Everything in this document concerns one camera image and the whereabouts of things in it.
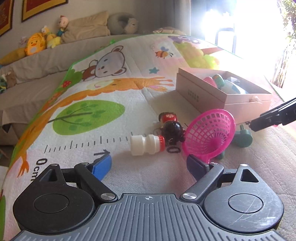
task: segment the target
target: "bear ear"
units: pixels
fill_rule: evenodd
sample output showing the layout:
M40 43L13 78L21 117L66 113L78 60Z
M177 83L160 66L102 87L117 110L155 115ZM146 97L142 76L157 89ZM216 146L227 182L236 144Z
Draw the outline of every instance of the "bear ear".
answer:
M89 67L90 66L95 66L97 65L98 61L96 59L92 60L90 63L89 63Z
M120 52L123 49L122 45L116 46L115 48L112 49L111 52Z
M116 75L121 75L121 74L124 74L126 72L126 68L123 67L121 68L120 70L118 70L117 72L115 72L114 74L112 74L113 76L116 76Z

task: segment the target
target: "pink box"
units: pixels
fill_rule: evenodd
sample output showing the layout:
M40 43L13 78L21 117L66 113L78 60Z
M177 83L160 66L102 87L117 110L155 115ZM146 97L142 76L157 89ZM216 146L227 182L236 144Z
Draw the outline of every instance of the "pink box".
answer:
M249 94L226 94L203 81L207 76L220 74L223 79L234 77ZM176 90L199 112L211 109L229 111L237 124L258 118L269 110L272 94L256 84L228 71L198 68L179 68Z

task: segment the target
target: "white bottle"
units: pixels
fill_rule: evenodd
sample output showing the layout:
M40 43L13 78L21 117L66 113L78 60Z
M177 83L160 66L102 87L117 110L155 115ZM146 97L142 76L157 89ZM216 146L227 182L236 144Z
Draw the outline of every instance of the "white bottle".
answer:
M163 136L131 136L131 154L133 156L141 156L145 152L153 155L157 152L164 151L164 149L165 139Z

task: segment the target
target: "blue star print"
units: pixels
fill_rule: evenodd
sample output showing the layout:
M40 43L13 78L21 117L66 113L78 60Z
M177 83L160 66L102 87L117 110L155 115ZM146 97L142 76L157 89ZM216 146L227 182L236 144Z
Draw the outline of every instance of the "blue star print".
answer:
M159 71L159 69L157 69L156 67L154 67L153 69L149 70L150 74L157 74L157 72Z

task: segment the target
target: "basket rim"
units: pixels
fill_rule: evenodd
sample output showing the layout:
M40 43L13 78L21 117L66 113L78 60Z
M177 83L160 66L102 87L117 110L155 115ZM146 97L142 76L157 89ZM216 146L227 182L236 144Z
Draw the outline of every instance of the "basket rim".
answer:
M199 115L198 117L196 117L191 123L190 125L187 127L186 129L186 132L185 132L185 136L186 136L186 133L187 133L187 130L190 130L192 129L192 127L195 125L195 123L197 121L199 121L200 119L204 118L205 116L209 115L209 114L223 114L225 116L227 116L230 120L230 131L229 131L229 134L228 134L228 138L227 140L223 143L222 146L220 146L220 148L218 148L217 150L209 153L209 154L205 154L205 155L196 155L196 154L193 154L195 155L197 158L201 159L203 162L209 164L211 158L214 158L215 156L218 156L219 154L221 154L223 151L225 151L225 149L229 146L229 144L231 143L233 137L234 137L234 134L235 134L235 119L233 117L233 115L228 112L227 110L223 110L223 109L212 109L212 110L208 110L206 112L203 112L201 115ZM184 154L186 156L189 156L191 153L189 153L189 150L188 150L188 147L186 145L186 140L185 142L182 143L182 149L184 151Z

